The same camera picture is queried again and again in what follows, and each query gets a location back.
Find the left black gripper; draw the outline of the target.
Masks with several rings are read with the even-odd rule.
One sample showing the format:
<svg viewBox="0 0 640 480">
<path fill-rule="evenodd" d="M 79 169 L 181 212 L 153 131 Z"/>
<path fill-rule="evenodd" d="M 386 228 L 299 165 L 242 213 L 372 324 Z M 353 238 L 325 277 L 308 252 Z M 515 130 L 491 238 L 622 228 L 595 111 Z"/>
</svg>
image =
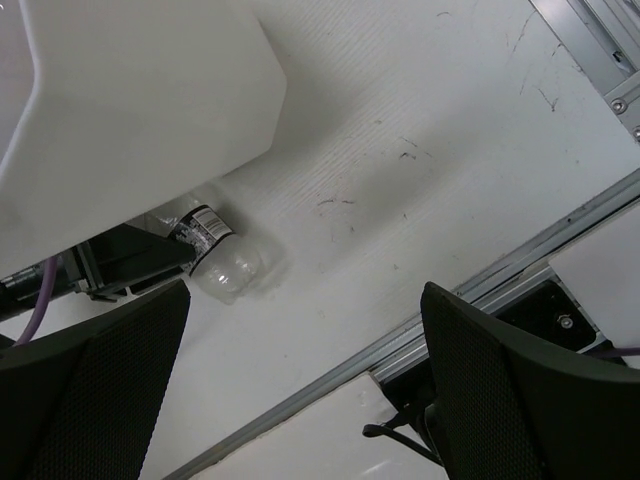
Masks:
<svg viewBox="0 0 640 480">
<path fill-rule="evenodd" d="M 70 293 L 118 300 L 179 275 L 195 257 L 187 243 L 121 224 L 56 255 L 54 274 L 42 261 L 2 278 L 1 319 L 34 309 L 47 284 L 51 300 Z"/>
</svg>

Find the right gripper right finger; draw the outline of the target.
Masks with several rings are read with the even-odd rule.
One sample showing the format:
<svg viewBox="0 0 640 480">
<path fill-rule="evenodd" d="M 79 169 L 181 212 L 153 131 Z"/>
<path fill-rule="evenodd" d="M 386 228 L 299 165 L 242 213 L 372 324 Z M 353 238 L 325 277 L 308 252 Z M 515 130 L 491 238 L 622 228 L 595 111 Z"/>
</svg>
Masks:
<svg viewBox="0 0 640 480">
<path fill-rule="evenodd" d="M 473 475 L 444 467 L 448 476 L 638 478 L 638 370 L 572 352 L 481 313 L 475 321 L 504 353 L 520 416 L 535 443 L 537 466 L 520 470 L 509 462 Z"/>
</svg>

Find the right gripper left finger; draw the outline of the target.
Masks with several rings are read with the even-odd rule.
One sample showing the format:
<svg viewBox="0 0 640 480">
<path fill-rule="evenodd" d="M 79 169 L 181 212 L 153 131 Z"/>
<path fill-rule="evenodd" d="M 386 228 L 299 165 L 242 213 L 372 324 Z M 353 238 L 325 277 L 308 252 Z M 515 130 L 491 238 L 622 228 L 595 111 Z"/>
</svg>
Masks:
<svg viewBox="0 0 640 480">
<path fill-rule="evenodd" d="M 1 350 L 4 479 L 139 477 L 190 308 L 177 280 Z"/>
</svg>

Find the clear bottle black cap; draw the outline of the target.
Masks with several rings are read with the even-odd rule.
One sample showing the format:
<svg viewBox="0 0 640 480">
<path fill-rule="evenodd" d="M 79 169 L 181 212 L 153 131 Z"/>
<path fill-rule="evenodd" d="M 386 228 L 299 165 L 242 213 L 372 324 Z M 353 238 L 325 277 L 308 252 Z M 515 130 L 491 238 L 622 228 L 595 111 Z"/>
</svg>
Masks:
<svg viewBox="0 0 640 480">
<path fill-rule="evenodd" d="M 278 240 L 214 182 L 145 213 L 143 225 L 192 246 L 196 256 L 182 270 L 201 291 L 227 305 L 266 294 L 286 270 Z"/>
</svg>

